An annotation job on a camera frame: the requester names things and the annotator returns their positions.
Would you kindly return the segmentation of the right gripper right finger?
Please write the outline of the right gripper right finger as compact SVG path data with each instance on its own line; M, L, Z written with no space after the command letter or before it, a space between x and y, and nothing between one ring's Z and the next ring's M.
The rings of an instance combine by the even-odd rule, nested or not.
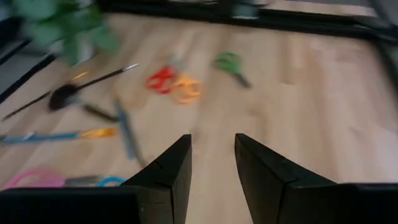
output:
M290 186L334 185L246 134L237 133L234 154L240 183L254 223L277 223Z

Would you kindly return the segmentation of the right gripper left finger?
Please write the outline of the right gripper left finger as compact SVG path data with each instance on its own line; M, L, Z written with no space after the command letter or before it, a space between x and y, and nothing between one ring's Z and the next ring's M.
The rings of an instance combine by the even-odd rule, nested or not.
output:
M136 192L141 223L184 224L192 181L192 136L184 134L121 184Z

